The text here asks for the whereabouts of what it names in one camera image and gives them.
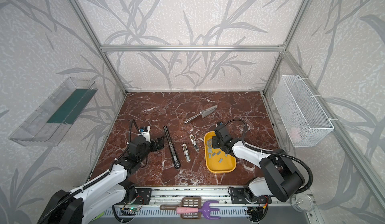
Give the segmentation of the yellow plastic tray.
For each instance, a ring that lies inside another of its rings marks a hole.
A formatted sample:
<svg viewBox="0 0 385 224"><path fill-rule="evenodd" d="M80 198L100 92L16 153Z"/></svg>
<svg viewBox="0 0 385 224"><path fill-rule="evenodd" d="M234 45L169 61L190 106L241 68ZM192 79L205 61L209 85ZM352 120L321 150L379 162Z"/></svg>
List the yellow plastic tray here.
<svg viewBox="0 0 385 224"><path fill-rule="evenodd" d="M207 132L204 136L207 169L214 174L234 171L237 166L236 159L231 155L225 154L220 148L214 148L213 137L215 137L213 131Z"/></svg>

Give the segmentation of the small beige stapler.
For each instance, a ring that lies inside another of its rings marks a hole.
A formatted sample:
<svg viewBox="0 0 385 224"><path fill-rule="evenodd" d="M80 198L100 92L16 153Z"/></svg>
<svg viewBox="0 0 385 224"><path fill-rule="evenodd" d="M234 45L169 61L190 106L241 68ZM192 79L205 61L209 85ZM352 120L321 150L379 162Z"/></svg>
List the small beige stapler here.
<svg viewBox="0 0 385 224"><path fill-rule="evenodd" d="M187 145L185 143L182 144L182 149L183 149L183 153L184 153L184 156L185 156L185 159L186 159L187 163L191 162L191 158L190 158L190 155L189 155L189 152L188 152L188 148L187 148Z"/></svg>
<svg viewBox="0 0 385 224"><path fill-rule="evenodd" d="M196 152L199 152L199 147L198 147L198 145L197 145L197 142L196 142L196 139L195 139L194 135L193 135L193 134L190 134L189 137L190 137L191 143L192 143L192 145L193 145L195 151L196 151Z"/></svg>

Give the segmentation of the black stapler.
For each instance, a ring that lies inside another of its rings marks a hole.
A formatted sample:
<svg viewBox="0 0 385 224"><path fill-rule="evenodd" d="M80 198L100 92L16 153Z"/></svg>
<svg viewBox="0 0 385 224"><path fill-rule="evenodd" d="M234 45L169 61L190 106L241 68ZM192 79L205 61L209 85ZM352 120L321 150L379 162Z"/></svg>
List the black stapler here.
<svg viewBox="0 0 385 224"><path fill-rule="evenodd" d="M169 134L169 130L168 130L168 127L167 126L164 126L163 127L163 130L164 130L164 133L165 133L165 136L166 136L166 139L168 141L168 146L169 146L169 149L170 149L170 153L171 153L171 157L172 157L172 161L173 161L173 165L176 169L179 169L180 168L180 161L179 161L179 158L177 156L177 153L175 151L175 148L173 146L173 142L171 140L171 136Z"/></svg>

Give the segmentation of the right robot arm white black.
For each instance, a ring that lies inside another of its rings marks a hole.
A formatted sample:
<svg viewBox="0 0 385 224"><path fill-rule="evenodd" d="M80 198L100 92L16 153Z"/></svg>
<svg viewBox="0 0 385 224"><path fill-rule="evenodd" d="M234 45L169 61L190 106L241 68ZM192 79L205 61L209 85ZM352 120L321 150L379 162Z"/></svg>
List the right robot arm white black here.
<svg viewBox="0 0 385 224"><path fill-rule="evenodd" d="M233 138L227 125L239 121L243 123L241 138ZM310 189L313 173L302 160L288 155L284 150L262 149L245 141L248 126L244 120L232 119L218 122L215 129L214 147L237 159L243 159L261 169L263 177L256 177L244 185L245 199L255 203L259 197L273 196L285 202L294 194Z"/></svg>

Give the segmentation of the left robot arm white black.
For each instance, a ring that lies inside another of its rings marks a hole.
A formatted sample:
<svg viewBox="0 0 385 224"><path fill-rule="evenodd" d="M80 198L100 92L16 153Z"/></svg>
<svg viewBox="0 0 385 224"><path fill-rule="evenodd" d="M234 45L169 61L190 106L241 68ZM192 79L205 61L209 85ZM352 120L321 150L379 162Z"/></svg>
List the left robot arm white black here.
<svg viewBox="0 0 385 224"><path fill-rule="evenodd" d="M71 191L60 190L49 200L39 224L87 224L100 213L122 201L130 201L134 184L128 178L139 170L151 152L164 148L164 137L151 140L139 135L107 171Z"/></svg>

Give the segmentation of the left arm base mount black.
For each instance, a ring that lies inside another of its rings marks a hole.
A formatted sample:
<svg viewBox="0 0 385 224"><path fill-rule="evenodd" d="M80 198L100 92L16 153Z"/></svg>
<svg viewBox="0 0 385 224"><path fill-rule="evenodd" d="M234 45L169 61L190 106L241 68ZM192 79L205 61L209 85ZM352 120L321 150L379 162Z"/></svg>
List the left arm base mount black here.
<svg viewBox="0 0 385 224"><path fill-rule="evenodd" d="M149 205L151 199L151 188L135 189L133 199L130 201L131 205Z"/></svg>

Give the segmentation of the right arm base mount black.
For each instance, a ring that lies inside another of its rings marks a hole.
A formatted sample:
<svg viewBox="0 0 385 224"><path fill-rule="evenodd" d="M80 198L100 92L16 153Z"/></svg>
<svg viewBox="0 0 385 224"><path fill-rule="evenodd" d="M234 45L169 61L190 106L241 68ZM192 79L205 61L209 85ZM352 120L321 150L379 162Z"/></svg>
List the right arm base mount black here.
<svg viewBox="0 0 385 224"><path fill-rule="evenodd" d="M257 204L265 205L272 204L272 199L269 196L252 196L251 192L246 192L244 188L229 187L228 194L231 198L232 204Z"/></svg>

